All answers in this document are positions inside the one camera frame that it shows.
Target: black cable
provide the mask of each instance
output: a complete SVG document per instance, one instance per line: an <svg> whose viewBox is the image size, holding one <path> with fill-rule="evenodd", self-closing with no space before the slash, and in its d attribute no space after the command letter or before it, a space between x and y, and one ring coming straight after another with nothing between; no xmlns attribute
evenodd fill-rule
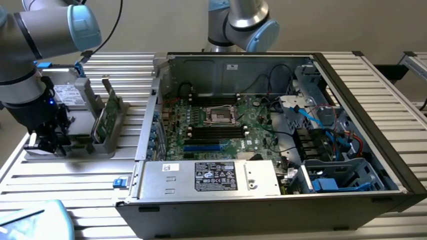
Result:
<svg viewBox="0 0 427 240"><path fill-rule="evenodd" d="M274 101L272 103L270 103L270 104L268 104L268 106L270 106L268 108L271 108L271 106L272 106L275 103L279 103L279 102L280 102L280 100ZM259 111L259 113L258 113L256 119L259 119L264 108L266 108L266 106L263 106L263 107L260 108L260 111ZM267 128L263 126L262 123L260 123L259 125L260 125L260 128L262 128L264 131L267 131L267 132L270 132L270 133L272 133L272 134L286 134L286 135L288 135L288 136L292 137L292 134L290 134L288 132L270 130L270 129L267 129Z"/></svg>
<svg viewBox="0 0 427 240"><path fill-rule="evenodd" d="M117 19L115 21L111 33L105 39L105 41L101 43L101 45L96 48L96 50L93 52L89 53L89 55L85 58L91 58L93 56L93 54L96 54L99 52L99 50L104 47L104 45L107 44L107 42L109 41L109 39L112 38L119 22L120 22L120 18L121 18L121 12L123 12L123 0L120 0L120 8L119 8L119 15L117 15Z"/></svg>
<svg viewBox="0 0 427 240"><path fill-rule="evenodd" d="M243 114L240 115L240 117L238 117L236 121L239 121L239 120L243 118L244 115L246 115L246 114L243 113Z"/></svg>
<svg viewBox="0 0 427 240"><path fill-rule="evenodd" d="M424 110L424 108L426 108L426 106L427 106L427 98L426 98L426 101L424 101L424 104L422 105L422 107L420 107L420 111L423 111Z"/></svg>
<svg viewBox="0 0 427 240"><path fill-rule="evenodd" d="M280 153L287 152L287 151L290 151L290 150L292 150L292 149L296 149L296 146L294 146L294 147L290 147L288 149L286 149L286 150L283 150L283 151L275 151L275 150L272 150L272 142L274 142L274 141L275 141L275 140L272 140L272 141L270 142L270 144L268 144L268 150L272 151L272 152L276 153L276 154L280 154Z"/></svg>
<svg viewBox="0 0 427 240"><path fill-rule="evenodd" d="M266 77L268 79L267 74L262 73L260 75L258 75L255 81L251 83L251 85L240 92L240 94L244 94L256 84L256 82L260 80L262 77Z"/></svg>
<svg viewBox="0 0 427 240"><path fill-rule="evenodd" d="M287 70L288 70L288 84L287 84L288 86L290 86L291 81L292 81L292 69L290 68L290 66L286 65L284 63L280 63L280 64L275 65L272 67L271 71L270 71L270 74L268 74L268 88L270 88L268 92L272 91L272 75L274 75L274 71L275 71L275 69L278 67L286 67Z"/></svg>
<svg viewBox="0 0 427 240"><path fill-rule="evenodd" d="M36 1L36 0L32 0L32 1L31 1L29 5L28 5L28 7L27 7L27 9L25 9L27 11L29 11L29 9L32 8L32 5L33 5L35 1Z"/></svg>
<svg viewBox="0 0 427 240"><path fill-rule="evenodd" d="M182 82L180 85L178 86L178 93L176 96L180 98L182 97L182 88L183 86L188 85L191 88L194 87L191 82Z"/></svg>

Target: computer component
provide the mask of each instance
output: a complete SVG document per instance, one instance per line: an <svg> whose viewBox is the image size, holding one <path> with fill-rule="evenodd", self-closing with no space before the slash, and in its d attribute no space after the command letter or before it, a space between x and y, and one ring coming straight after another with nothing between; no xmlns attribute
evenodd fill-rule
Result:
<svg viewBox="0 0 427 240"><path fill-rule="evenodd" d="M143 129L170 123L166 157L144 154L155 138L142 134L128 197L116 203L138 237L352 230L424 199L322 54L170 53L156 63ZM191 93L179 96L184 83ZM223 185L222 174L244 178ZM258 174L272 192L252 191Z"/></svg>

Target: beige wall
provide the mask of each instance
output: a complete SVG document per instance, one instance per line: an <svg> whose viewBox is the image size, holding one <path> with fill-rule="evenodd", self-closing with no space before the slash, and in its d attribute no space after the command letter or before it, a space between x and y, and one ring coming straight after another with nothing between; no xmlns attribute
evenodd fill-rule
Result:
<svg viewBox="0 0 427 240"><path fill-rule="evenodd" d="M427 52L427 0L268 0L268 3L282 26L274 51L360 50L372 62L390 64L398 62L403 51ZM23 9L20 0L0 0L0 4L9 12ZM105 38L116 20L119 0L88 0L88 5ZM199 51L207 39L207 8L208 0L124 0L121 22L103 50ZM77 56L57 57L55 62L72 63ZM427 83L415 77L407 77L398 87L414 101L427 97ZM21 138L23 128L16 127L4 111L0 123L0 151L7 156L5 151L16 145L13 139Z"/></svg>

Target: blue latch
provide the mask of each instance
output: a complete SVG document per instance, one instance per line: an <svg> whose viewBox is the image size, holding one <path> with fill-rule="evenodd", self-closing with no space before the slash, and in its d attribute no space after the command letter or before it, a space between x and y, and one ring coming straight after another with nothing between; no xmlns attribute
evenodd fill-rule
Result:
<svg viewBox="0 0 427 240"><path fill-rule="evenodd" d="M49 67L52 67L52 63L51 62L40 62L37 64L37 68L39 69L48 69Z"/></svg>
<svg viewBox="0 0 427 240"><path fill-rule="evenodd" d="M318 178L311 181L314 191L316 193L336 193L336 192L364 192L371 189L371 183L366 182L356 187L339 188L334 178Z"/></svg>
<svg viewBox="0 0 427 240"><path fill-rule="evenodd" d="M113 180L112 182L112 188L113 189L127 189L128 188L128 180L129 177L120 177Z"/></svg>

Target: slotted aluminum surface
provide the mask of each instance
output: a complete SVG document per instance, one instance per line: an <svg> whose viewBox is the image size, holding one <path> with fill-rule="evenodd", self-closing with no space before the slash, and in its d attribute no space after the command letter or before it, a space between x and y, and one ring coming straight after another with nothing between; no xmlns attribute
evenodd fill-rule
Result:
<svg viewBox="0 0 427 240"><path fill-rule="evenodd" d="M394 100L394 95L382 86L362 59L351 53L326 53L326 57L351 86L375 122L402 157L410 165L424 186L427 186L427 149L426 135L420 124L406 107ZM125 126L121 130L117 152L112 159L68 159L28 162L17 146L3 171L0 172L0 217L9 212L27 208L39 201L60 199L68 208L79 240L138 240L131 228L112 207L112 197L124 198L125 190L113 190L112 181L131 175L134 157L144 119L148 88L151 86L152 53L100 53L84 66L97 94L107 94L101 87L101 76L109 74L112 86L124 101L131 102ZM360 239L408 239L427 238L427 200L403 213L387 213L374 219L356 231L314 232L262 236L236 236L227 240L360 240Z"/></svg>

